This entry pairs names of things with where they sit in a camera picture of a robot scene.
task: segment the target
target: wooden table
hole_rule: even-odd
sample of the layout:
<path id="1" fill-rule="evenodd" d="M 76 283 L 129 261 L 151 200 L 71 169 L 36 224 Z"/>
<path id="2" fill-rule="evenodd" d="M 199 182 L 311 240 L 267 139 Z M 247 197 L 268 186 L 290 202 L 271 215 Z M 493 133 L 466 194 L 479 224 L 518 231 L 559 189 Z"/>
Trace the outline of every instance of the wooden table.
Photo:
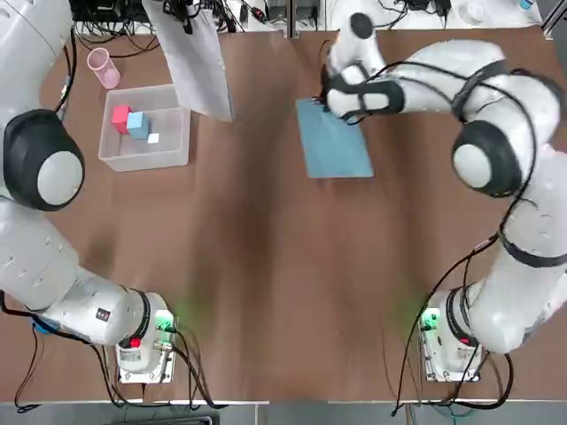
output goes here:
<path id="1" fill-rule="evenodd" d="M 105 90 L 79 49 L 66 127 L 84 153 L 86 182 L 69 207 L 49 218 L 86 268 L 164 296 L 198 335 L 216 400 L 393 400 L 408 324 L 426 290 L 492 234 L 508 205 L 458 182 L 450 151 L 459 125 L 434 113 L 364 121 L 374 178 L 309 179 L 294 102 L 317 93 L 318 52 L 333 36 L 304 34 L 291 42 L 280 34 L 223 36 L 237 119 L 194 114 L 188 166 L 125 174 L 97 158 Z M 510 67 L 563 84 L 554 47 L 536 27 L 378 34 L 387 62 L 451 38 L 498 43 Z M 115 53 L 128 49 L 124 41 L 109 46 Z M 116 64 L 121 88 L 170 82 L 160 50 Z M 64 73 L 59 60 L 44 84 L 46 105 L 56 103 Z M 565 148 L 565 136 L 561 130 L 556 146 Z M 474 260 L 472 278 L 486 272 L 492 256 Z M 447 287 L 460 281 L 454 274 Z M 563 311 L 513 352 L 512 398 L 567 399 L 565 326 Z M 6 316 L 0 335 L 0 397 L 9 401 L 33 340 L 25 320 Z M 417 381 L 415 350 L 411 360 Z M 187 399 L 186 379 L 177 362 L 175 382 L 148 387 L 145 398 Z M 408 370 L 403 398 L 417 399 L 416 386 Z M 138 387 L 125 392 L 138 398 Z M 423 396 L 442 397 L 450 388 L 425 384 Z M 488 367 L 462 395 L 497 398 L 493 371 Z M 91 350 L 45 338 L 22 399 L 105 400 Z"/>

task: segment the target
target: green indicator light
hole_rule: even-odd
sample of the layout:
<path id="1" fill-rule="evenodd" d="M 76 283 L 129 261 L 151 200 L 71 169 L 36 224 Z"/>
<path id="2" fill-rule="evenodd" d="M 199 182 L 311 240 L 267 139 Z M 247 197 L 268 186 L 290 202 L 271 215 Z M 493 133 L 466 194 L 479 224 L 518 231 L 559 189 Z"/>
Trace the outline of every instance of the green indicator light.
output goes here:
<path id="1" fill-rule="evenodd" d="M 438 308 L 428 308 L 422 314 L 422 324 L 425 330 L 437 328 L 437 319 L 441 311 Z"/>

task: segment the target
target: plastic cup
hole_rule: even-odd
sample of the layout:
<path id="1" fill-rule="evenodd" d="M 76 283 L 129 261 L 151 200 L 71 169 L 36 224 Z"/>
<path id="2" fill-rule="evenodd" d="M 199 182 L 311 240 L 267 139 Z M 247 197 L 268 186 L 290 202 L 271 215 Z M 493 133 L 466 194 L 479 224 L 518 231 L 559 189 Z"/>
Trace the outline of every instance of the plastic cup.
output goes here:
<path id="1" fill-rule="evenodd" d="M 105 89 L 114 89 L 120 82 L 120 73 L 113 60 L 110 59 L 108 50 L 102 47 L 94 49 L 87 58 L 87 65 L 95 73 Z"/>

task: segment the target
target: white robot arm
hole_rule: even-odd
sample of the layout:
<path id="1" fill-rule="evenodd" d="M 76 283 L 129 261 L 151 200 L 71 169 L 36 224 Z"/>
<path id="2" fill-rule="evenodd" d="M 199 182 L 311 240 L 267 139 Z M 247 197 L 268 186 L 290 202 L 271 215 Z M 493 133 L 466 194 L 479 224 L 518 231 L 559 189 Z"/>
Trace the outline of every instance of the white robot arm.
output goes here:
<path id="1" fill-rule="evenodd" d="M 491 197 L 524 189 L 488 276 L 469 286 L 467 299 L 461 288 L 437 293 L 420 323 L 428 379 L 461 381 L 473 353 L 468 377 L 475 376 L 477 346 L 516 349 L 567 298 L 567 155 L 549 144 L 562 117 L 563 92 L 545 77 L 508 71 L 501 49 L 489 42 L 438 42 L 384 68 L 368 13 L 374 2 L 359 3 L 330 49 L 319 100 L 345 120 L 451 112 L 463 123 L 452 152 L 459 178 Z M 521 108 L 531 119 L 535 149 Z"/>
<path id="2" fill-rule="evenodd" d="M 42 214 L 71 203 L 85 176 L 74 140 L 39 104 L 71 26 L 67 0 L 0 0 L 0 290 L 53 328 L 116 344 L 130 382 L 167 382 L 173 353 L 161 348 L 174 319 L 164 300 L 81 268 Z"/>

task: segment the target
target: blue cloth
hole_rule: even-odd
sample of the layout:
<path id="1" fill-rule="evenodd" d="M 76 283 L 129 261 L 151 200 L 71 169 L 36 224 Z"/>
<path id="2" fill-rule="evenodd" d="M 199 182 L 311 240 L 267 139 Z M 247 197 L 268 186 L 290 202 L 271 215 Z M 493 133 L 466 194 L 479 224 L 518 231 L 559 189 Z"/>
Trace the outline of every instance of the blue cloth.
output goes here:
<path id="1" fill-rule="evenodd" d="M 372 177 L 374 170 L 361 129 L 348 126 L 312 99 L 295 102 L 301 143 L 312 179 Z"/>

